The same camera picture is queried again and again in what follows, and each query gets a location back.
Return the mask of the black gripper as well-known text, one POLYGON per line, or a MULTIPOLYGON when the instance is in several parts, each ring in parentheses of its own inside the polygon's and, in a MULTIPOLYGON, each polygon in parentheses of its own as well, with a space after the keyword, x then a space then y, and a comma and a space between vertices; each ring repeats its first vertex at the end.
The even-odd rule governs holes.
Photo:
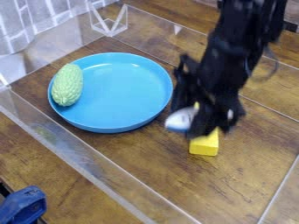
POLYGON ((209 136, 217 128, 227 133, 246 115, 239 90, 249 80, 247 69, 249 49, 215 31, 201 61, 188 54, 180 55, 179 66, 172 70, 176 85, 171 112, 195 103, 201 107, 186 134, 188 139, 209 136))

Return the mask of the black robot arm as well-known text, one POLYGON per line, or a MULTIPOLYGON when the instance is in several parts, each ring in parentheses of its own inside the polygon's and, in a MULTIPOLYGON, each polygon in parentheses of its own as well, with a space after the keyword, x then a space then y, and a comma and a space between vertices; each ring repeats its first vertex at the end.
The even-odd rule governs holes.
POLYGON ((267 46, 285 29, 287 0, 223 0, 201 60, 180 56, 174 69, 176 86, 171 111, 199 104, 186 137, 207 136, 215 129, 230 132, 246 115, 239 100, 267 46))

